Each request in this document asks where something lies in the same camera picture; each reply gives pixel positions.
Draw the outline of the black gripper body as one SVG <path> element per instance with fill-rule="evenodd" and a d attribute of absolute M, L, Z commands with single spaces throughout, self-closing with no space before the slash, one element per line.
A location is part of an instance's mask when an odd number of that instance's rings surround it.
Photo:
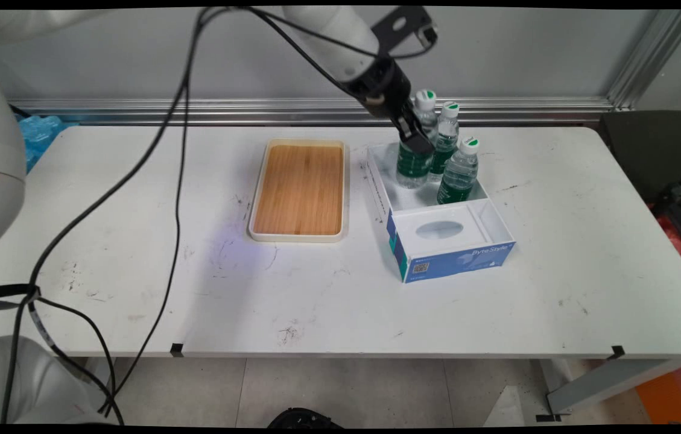
<path fill-rule="evenodd" d="M 340 83 L 374 118 L 412 117 L 409 79 L 392 58 L 377 58 L 361 75 Z"/>

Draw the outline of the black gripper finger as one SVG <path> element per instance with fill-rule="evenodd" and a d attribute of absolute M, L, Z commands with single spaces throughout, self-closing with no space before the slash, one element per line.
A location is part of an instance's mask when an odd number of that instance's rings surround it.
<path fill-rule="evenodd" d="M 394 111 L 391 121 L 398 130 L 400 141 L 411 152 L 429 156 L 434 153 L 434 145 L 425 133 L 411 101 L 403 102 L 401 107 Z"/>

